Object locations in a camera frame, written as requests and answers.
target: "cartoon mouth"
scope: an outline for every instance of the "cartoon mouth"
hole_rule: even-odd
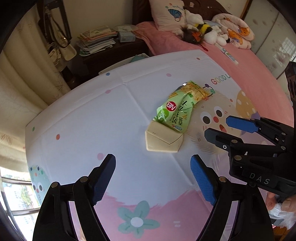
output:
[[[221,130],[222,132],[227,133],[227,131],[226,131],[226,129],[225,129],[225,127],[224,127],[223,125],[219,125],[219,128],[220,128],[220,130]]]

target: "flower print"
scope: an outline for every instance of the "flower print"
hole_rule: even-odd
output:
[[[123,234],[133,232],[136,238],[141,238],[145,229],[156,229],[160,226],[159,222],[153,219],[146,219],[150,207],[147,201],[141,201],[132,212],[125,207],[118,208],[118,216],[121,217],[125,223],[118,226],[118,230]]]

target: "cartoon tablecloth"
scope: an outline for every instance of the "cartoon tablecloth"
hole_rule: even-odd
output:
[[[157,107],[190,80],[207,84],[214,94],[196,104],[178,153],[148,152],[144,132]],[[246,142],[265,141],[228,127],[229,115],[259,117],[231,76],[202,51],[130,63],[75,88],[28,124],[26,153],[34,190],[42,202],[50,183],[73,183],[112,153],[117,166],[95,206],[110,240],[194,241],[212,206],[191,173],[191,156],[199,154],[218,175],[237,181],[228,174],[227,152],[208,143],[204,131],[211,127]]]

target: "red circular logo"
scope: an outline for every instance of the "red circular logo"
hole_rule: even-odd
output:
[[[176,104],[173,101],[169,101],[166,105],[167,109],[169,111],[174,111],[176,109]]]

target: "pink blanket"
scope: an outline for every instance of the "pink blanket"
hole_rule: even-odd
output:
[[[263,117],[294,126],[293,109],[277,80],[251,51],[238,49],[232,44],[224,48],[239,62],[235,65],[216,46],[205,44],[208,51],[198,45],[180,40],[175,34],[158,31],[154,22],[137,25],[135,32],[154,55],[183,50],[200,49],[219,64],[241,87]]]

